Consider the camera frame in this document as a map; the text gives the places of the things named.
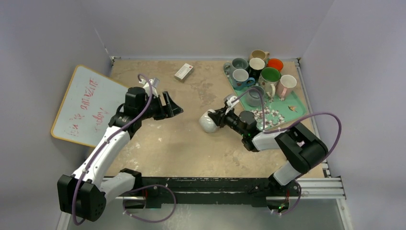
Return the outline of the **pale speckled mug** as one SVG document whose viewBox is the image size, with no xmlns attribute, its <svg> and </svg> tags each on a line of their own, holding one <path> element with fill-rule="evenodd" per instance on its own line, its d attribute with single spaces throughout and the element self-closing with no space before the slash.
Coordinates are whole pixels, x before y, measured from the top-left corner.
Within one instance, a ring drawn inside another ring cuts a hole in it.
<svg viewBox="0 0 406 230">
<path fill-rule="evenodd" d="M 215 110 L 209 109 L 199 118 L 199 124 L 206 133 L 214 133 L 219 128 L 219 126 L 217 126 L 213 119 L 209 116 L 210 113 L 214 112 Z"/>
</svg>

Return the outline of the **blue-grey round mug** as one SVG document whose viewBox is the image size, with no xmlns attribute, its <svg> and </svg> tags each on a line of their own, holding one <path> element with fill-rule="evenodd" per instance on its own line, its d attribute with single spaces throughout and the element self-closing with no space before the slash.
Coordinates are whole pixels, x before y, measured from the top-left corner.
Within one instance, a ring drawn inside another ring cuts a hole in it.
<svg viewBox="0 0 406 230">
<path fill-rule="evenodd" d="M 251 107 L 258 107 L 262 104 L 262 99 L 264 99 L 264 90 L 258 86 L 254 85 L 248 88 L 245 101 Z"/>
</svg>

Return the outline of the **blue mug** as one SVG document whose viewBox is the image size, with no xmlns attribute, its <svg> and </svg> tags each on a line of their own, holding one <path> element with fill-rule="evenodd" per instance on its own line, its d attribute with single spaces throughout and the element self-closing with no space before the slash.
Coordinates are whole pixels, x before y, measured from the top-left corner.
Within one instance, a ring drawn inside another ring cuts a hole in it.
<svg viewBox="0 0 406 230">
<path fill-rule="evenodd" d="M 242 90 L 245 87 L 255 85 L 254 78 L 249 76 L 249 73 L 245 69 L 236 69 L 231 75 L 232 87 L 235 90 Z"/>
</svg>

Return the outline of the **grey mug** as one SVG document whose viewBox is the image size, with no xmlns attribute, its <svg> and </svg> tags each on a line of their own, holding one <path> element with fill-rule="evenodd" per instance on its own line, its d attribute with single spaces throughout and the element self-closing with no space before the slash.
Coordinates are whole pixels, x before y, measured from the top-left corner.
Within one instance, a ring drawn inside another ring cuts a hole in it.
<svg viewBox="0 0 406 230">
<path fill-rule="evenodd" d="M 247 60 L 243 58 L 235 58 L 231 62 L 226 62 L 223 65 L 223 71 L 225 72 L 226 75 L 231 76 L 235 70 L 237 69 L 247 70 L 248 66 L 249 64 Z"/>
</svg>

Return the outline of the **black mug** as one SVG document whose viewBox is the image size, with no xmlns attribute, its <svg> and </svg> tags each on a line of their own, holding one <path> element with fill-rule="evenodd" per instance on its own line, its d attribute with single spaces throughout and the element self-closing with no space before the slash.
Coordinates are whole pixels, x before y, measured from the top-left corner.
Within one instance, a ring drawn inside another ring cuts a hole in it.
<svg viewBox="0 0 406 230">
<path fill-rule="evenodd" d="M 254 78 L 255 81 L 259 80 L 262 70 L 265 68 L 265 61 L 261 58 L 254 57 L 249 61 L 248 75 L 250 78 Z"/>
</svg>

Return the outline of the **cream white mug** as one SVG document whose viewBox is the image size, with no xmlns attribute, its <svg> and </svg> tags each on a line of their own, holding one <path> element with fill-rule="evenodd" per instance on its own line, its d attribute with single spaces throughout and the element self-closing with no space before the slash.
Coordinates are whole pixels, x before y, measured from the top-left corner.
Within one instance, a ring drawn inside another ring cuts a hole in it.
<svg viewBox="0 0 406 230">
<path fill-rule="evenodd" d="M 270 99 L 273 99 L 276 94 L 276 86 L 281 79 L 281 73 L 271 67 L 265 67 L 258 80 L 259 86 L 264 90 Z"/>
</svg>

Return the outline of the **tan brown round mug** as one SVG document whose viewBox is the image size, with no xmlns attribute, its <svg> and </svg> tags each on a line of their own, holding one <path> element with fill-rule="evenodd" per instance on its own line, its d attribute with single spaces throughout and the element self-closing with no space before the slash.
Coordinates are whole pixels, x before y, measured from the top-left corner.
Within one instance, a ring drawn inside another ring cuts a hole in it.
<svg viewBox="0 0 406 230">
<path fill-rule="evenodd" d="M 251 52 L 248 59 L 251 60 L 253 58 L 260 58 L 263 61 L 266 61 L 269 58 L 269 56 L 270 56 L 269 52 L 257 49 Z"/>
</svg>

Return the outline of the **pink faceted mug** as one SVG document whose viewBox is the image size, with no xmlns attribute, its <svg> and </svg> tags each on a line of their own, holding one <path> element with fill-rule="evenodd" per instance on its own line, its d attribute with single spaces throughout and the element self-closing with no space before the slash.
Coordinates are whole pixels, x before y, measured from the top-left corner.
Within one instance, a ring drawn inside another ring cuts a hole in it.
<svg viewBox="0 0 406 230">
<path fill-rule="evenodd" d="M 281 99 L 285 100 L 287 96 L 291 94 L 293 89 L 297 86 L 297 80 L 292 75 L 283 75 L 281 76 L 277 87 L 276 95 Z"/>
</svg>

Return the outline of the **orange mug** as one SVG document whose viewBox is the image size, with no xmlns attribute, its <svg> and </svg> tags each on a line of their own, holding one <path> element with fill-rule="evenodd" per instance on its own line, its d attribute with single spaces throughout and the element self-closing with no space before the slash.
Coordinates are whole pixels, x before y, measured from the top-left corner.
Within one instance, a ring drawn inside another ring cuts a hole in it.
<svg viewBox="0 0 406 230">
<path fill-rule="evenodd" d="M 281 60 L 277 58 L 270 58 L 267 62 L 267 67 L 274 68 L 279 72 L 281 72 L 284 67 L 284 64 Z"/>
</svg>

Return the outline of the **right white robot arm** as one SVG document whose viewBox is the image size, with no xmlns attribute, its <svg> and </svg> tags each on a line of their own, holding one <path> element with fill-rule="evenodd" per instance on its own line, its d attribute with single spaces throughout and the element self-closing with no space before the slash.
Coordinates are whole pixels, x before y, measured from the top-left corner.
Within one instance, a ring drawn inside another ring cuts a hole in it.
<svg viewBox="0 0 406 230">
<path fill-rule="evenodd" d="M 241 137 L 243 146 L 252 152 L 280 149 L 286 163 L 269 177 L 269 189 L 275 195 L 287 190 L 288 183 L 308 173 L 327 156 L 327 146 L 302 123 L 285 131 L 264 133 L 257 127 L 251 111 L 236 115 L 227 108 L 206 111 L 199 119 L 202 129 L 214 133 L 222 127 L 230 127 Z"/>
</svg>

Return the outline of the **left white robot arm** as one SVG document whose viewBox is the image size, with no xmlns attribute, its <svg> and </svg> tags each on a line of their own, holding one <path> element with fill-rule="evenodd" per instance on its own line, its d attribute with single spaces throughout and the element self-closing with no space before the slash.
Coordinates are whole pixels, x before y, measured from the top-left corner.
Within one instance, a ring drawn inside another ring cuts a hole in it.
<svg viewBox="0 0 406 230">
<path fill-rule="evenodd" d="M 117 108 L 96 149 L 71 176 L 62 175 L 59 178 L 57 190 L 60 209 L 71 214 L 75 225 L 86 220 L 98 220 L 107 203 L 123 193 L 137 196 L 145 190 L 158 191 L 163 188 L 171 194 L 176 204 L 175 194 L 166 185 L 144 185 L 142 174 L 134 170 L 122 169 L 111 180 L 103 180 L 107 169 L 141 127 L 143 120 L 162 120 L 183 112 L 167 91 L 162 93 L 165 100 L 165 104 L 162 104 L 160 96 L 153 94 L 153 87 L 149 89 L 147 92 L 141 87 L 129 88 L 125 102 Z"/>
</svg>

